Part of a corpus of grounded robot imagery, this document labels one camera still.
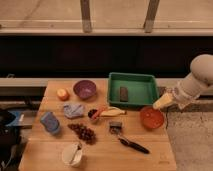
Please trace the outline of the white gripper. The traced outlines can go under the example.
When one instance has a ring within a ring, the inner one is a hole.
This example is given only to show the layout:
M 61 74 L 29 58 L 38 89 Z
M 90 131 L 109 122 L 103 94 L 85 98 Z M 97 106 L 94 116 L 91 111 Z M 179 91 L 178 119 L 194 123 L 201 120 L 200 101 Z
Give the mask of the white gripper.
M 169 105 L 176 104 L 180 109 L 184 109 L 188 106 L 194 97 L 188 95 L 177 83 L 175 86 L 168 88 L 167 93 L 163 94 L 156 102 L 153 103 L 154 109 L 161 109 Z

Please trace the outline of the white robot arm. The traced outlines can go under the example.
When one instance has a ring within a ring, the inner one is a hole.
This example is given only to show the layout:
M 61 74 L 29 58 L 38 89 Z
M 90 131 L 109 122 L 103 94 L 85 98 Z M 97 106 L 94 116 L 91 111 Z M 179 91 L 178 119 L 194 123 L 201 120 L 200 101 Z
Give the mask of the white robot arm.
M 191 61 L 190 73 L 155 101 L 153 108 L 162 109 L 177 104 L 183 109 L 212 85 L 213 55 L 199 55 Z

